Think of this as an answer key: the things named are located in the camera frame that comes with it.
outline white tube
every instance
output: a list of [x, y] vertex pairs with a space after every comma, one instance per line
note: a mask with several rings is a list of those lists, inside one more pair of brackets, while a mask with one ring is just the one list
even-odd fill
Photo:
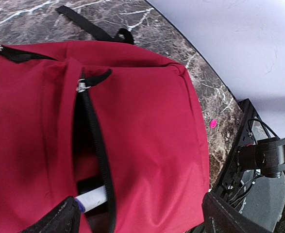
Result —
[[107, 195], [104, 186], [101, 186], [92, 191], [79, 195], [75, 199], [84, 207], [85, 211], [81, 211], [86, 213], [87, 211], [90, 211], [105, 203], [107, 201]]

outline bag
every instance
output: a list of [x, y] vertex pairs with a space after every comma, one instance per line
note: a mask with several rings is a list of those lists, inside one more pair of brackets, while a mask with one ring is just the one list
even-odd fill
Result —
[[[0, 45], [0, 233], [98, 175], [111, 233], [203, 222], [208, 144], [186, 68], [126, 43]], [[85, 215], [80, 232], [91, 232]]]

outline dark marble table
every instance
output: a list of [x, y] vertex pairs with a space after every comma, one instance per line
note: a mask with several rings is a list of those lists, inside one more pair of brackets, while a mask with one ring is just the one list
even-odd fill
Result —
[[[66, 5], [110, 35], [132, 32], [137, 46], [184, 64], [200, 99], [210, 151], [210, 184], [214, 184], [232, 147], [242, 112], [217, 74], [189, 42], [144, 0], [0, 0], [0, 43], [31, 44], [92, 40], [55, 8]], [[210, 128], [216, 119], [218, 126]]]

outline zipper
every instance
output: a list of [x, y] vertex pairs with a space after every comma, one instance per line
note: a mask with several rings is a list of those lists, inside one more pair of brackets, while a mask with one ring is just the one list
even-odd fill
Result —
[[105, 74], [91, 77], [85, 79], [84, 74], [82, 74], [81, 79], [78, 82], [77, 92], [78, 95], [81, 95], [83, 98], [84, 106], [86, 109], [88, 124], [90, 130], [93, 134], [94, 144], [96, 148], [96, 155], [98, 157], [100, 172], [105, 186], [107, 194], [107, 206], [108, 206], [108, 218], [109, 218], [109, 233], [113, 233], [116, 226], [116, 199], [114, 194], [114, 188], [112, 183], [112, 176], [109, 167], [109, 161], [107, 153], [105, 150], [105, 145], [103, 142], [103, 137], [100, 130], [99, 121], [93, 106], [93, 103], [90, 99], [88, 89], [92, 86], [99, 84], [104, 81], [111, 74], [111, 70], [108, 70]]
[[34, 59], [48, 59], [55, 60], [54, 58], [41, 55], [35, 52], [26, 52], [22, 50], [11, 49], [0, 44], [0, 55], [7, 58], [14, 63], [27, 62]]

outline pink sticker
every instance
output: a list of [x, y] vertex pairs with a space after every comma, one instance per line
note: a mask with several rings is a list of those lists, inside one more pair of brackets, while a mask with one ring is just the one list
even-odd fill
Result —
[[214, 129], [216, 126], [217, 126], [217, 120], [214, 119], [210, 122], [210, 128]]

